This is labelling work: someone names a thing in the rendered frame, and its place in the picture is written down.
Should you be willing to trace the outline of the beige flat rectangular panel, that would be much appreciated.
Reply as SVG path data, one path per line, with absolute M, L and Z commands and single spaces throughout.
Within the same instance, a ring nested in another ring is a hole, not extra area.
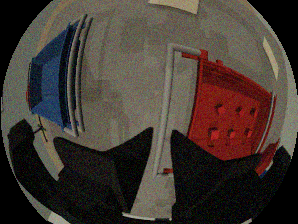
M 198 0 L 149 0 L 148 4 L 152 6 L 162 6 L 177 8 L 177 10 L 188 12 L 196 16 L 198 8 Z
M 263 40 L 262 40 L 262 48 L 265 49 L 266 55 L 267 55 L 267 59 L 269 59 L 270 61 L 270 65 L 271 65 L 271 69 L 273 69 L 273 73 L 274 73 L 274 79 L 275 81 L 277 81 L 277 77 L 278 77 L 278 64 L 277 64 L 277 60 L 275 60 L 275 57 L 273 55 L 273 51 L 271 51 L 270 45 L 267 44 L 267 41 L 265 39 L 265 36 L 263 36 Z

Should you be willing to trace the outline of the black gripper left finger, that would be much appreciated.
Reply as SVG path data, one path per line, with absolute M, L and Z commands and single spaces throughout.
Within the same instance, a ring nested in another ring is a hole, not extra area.
M 82 176 L 110 186 L 122 212 L 130 213 L 148 165 L 152 136 L 153 128 L 148 127 L 140 135 L 105 152 L 82 147 L 60 136 L 53 139 L 53 145 L 64 167 L 67 165 Z

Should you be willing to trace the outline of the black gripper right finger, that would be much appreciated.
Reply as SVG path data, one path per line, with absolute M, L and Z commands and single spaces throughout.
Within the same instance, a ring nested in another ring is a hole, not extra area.
M 177 216 L 192 214 L 190 210 L 212 196 L 226 180 L 257 168 L 262 157 L 262 153 L 254 153 L 223 161 L 180 131 L 172 131 L 170 141 Z

